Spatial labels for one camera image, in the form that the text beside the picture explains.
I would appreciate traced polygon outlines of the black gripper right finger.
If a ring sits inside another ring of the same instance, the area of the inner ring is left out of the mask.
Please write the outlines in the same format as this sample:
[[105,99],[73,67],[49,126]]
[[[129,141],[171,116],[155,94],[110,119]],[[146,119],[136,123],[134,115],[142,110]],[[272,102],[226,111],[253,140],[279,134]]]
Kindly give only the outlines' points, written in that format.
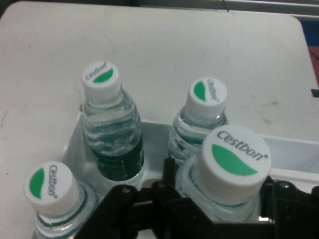
[[319,187],[310,193],[285,180],[268,176],[260,190],[261,216],[274,227],[275,239],[319,237]]

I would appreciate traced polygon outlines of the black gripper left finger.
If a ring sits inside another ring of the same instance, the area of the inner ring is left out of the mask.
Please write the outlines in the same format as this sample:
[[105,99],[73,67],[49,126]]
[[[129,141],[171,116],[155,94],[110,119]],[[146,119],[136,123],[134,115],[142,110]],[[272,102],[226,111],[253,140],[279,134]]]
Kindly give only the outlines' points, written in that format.
[[135,239],[151,229],[158,239],[216,239],[213,222],[175,189],[175,160],[164,161],[162,179],[149,188],[113,187],[81,227],[81,239]]

